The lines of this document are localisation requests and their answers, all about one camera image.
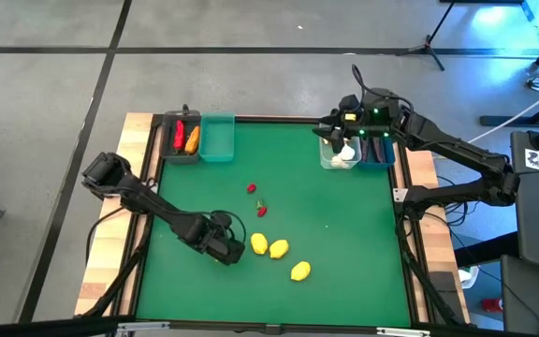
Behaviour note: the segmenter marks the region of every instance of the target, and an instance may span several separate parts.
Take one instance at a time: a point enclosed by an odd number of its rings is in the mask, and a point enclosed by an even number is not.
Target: lemon
[[[278,240],[269,247],[269,257],[271,258],[280,258],[286,252],[288,252],[288,241],[286,240]]]
[[[309,276],[311,265],[307,261],[300,261],[290,272],[290,279],[294,281],[302,281]]]
[[[264,255],[268,250],[268,239],[261,233],[254,233],[251,235],[251,245],[256,254]]]

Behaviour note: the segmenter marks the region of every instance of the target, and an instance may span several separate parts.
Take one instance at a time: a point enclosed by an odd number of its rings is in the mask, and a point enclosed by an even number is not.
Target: teal bin
[[[234,113],[206,113],[201,116],[198,152],[206,162],[234,159]]]
[[[373,158],[373,155],[371,155],[371,150],[368,152],[367,159],[365,161],[361,160],[357,163],[358,168],[362,169],[388,169],[392,165],[394,165],[395,156],[394,156],[394,149],[392,148],[392,139],[391,138],[381,138],[380,141],[382,141],[382,147],[384,149],[384,163],[378,163]]]

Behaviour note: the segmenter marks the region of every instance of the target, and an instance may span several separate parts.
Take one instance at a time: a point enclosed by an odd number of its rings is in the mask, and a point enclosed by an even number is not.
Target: green mat
[[[237,123],[232,163],[165,164],[160,196],[186,211],[235,212],[247,249],[227,267],[155,219],[138,318],[409,327],[387,173],[321,168],[311,128]],[[249,183],[257,185],[252,195]],[[263,218],[258,198],[268,206]],[[288,240],[289,252],[256,255],[255,232],[269,244]],[[290,271],[301,260],[312,271],[297,283]]]

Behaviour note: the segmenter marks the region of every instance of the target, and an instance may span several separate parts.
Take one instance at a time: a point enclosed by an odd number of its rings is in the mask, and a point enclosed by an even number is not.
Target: black table border
[[[143,161],[142,168],[141,168],[141,175],[140,179],[145,182],[148,180],[147,172],[149,172],[151,166],[151,159],[152,159],[152,153],[154,150],[154,135],[157,132],[158,127],[161,125],[163,119],[163,114],[155,114],[152,118],[152,123],[150,127],[150,134],[149,139],[147,142],[147,147],[145,150],[145,160]],[[272,116],[236,116],[235,117],[236,123],[267,123],[267,124],[302,124],[302,125],[315,125],[318,123],[318,118],[314,117],[272,117]],[[401,167],[403,172],[406,171],[406,174],[408,177],[410,177],[408,165],[406,162],[401,162]],[[165,160],[158,160],[157,161],[157,168],[155,169],[155,176],[153,177],[156,182],[161,177],[161,172],[163,171],[163,167],[165,165]],[[388,170],[388,179],[390,183],[390,193],[392,194],[392,188],[397,187],[396,183],[396,174],[394,171],[394,168],[391,167]],[[402,217],[400,217],[394,208],[393,204],[393,212],[396,221],[402,221]],[[143,232],[150,231],[151,226],[153,225],[153,216],[148,215],[145,227],[143,229]],[[421,233],[418,229],[418,223],[415,224],[417,228],[414,230],[414,240],[416,238],[419,238],[421,240]],[[133,215],[130,222],[130,228],[129,228],[129,236],[126,239],[126,243],[124,245],[124,256],[123,256],[123,265],[127,261],[129,256],[126,256],[126,252],[131,252],[132,247],[134,247],[135,244],[135,238],[136,238],[136,231],[138,227],[138,221],[137,217]],[[147,242],[147,246],[145,251],[148,252],[149,249],[149,243]],[[415,290],[414,290],[414,283],[413,283],[413,276],[412,272],[410,271],[407,264],[402,259],[402,250],[401,245],[399,243],[399,249],[401,252],[401,267],[402,267],[402,275],[403,280],[405,284],[405,295],[407,297],[407,306],[409,309],[409,320],[411,323],[411,326],[413,326],[415,323],[419,322],[418,318],[418,310],[416,305],[416,298],[415,298]],[[423,249],[417,249],[417,251],[421,252],[417,255],[417,259],[421,266],[424,268],[425,272],[428,272],[427,270],[427,261],[425,258],[425,254],[423,252]],[[136,315],[137,307],[138,307],[138,299],[140,295],[140,289],[142,286],[142,277],[144,274],[144,266],[146,265],[147,261],[147,254],[143,257],[143,259],[139,262],[137,266],[137,271],[135,274],[135,282],[134,287],[132,289],[132,296],[130,298],[129,302],[129,312],[128,315]],[[116,297],[113,308],[114,311],[111,312],[112,315],[118,315],[119,314],[119,303],[122,300],[122,294],[124,293],[124,287],[119,292],[118,296]],[[428,311],[428,317],[433,317],[433,310],[431,306],[426,306]],[[149,319],[142,319],[143,321],[155,321],[155,320],[149,320]],[[300,325],[300,324],[281,324],[281,325],[271,325],[267,323],[241,323],[241,322],[209,322],[209,321],[185,321],[185,320],[167,320],[164,319],[163,321],[169,321],[170,325],[173,329],[191,329],[191,330],[231,330],[236,332],[245,332],[245,331],[256,331],[256,332],[263,332],[268,334],[273,334],[276,332],[279,333],[286,333],[286,332],[321,332],[321,333],[369,333],[369,334],[375,334],[377,333],[377,327],[357,327],[357,326],[329,326],[329,325]]]

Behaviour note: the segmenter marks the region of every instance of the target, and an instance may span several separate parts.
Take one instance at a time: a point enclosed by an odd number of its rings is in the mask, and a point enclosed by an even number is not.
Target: gray floor
[[[107,46],[122,1],[0,0],[0,45]],[[140,0],[122,46],[405,47],[444,13],[437,0]],[[440,48],[539,48],[520,7],[458,5],[434,40]],[[104,55],[0,55],[0,323],[12,319],[88,109]],[[356,55],[116,55],[82,165],[115,150],[129,111],[320,116],[369,85],[389,88],[446,132],[468,139],[487,130],[482,114],[515,114],[539,98],[526,89],[529,59]],[[509,153],[509,130],[479,146]],[[449,161],[438,172],[474,177]],[[71,317],[84,244],[100,202],[77,185],[36,319]],[[484,240],[513,230],[512,209],[478,206],[459,234]],[[197,332],[186,332],[197,335]]]

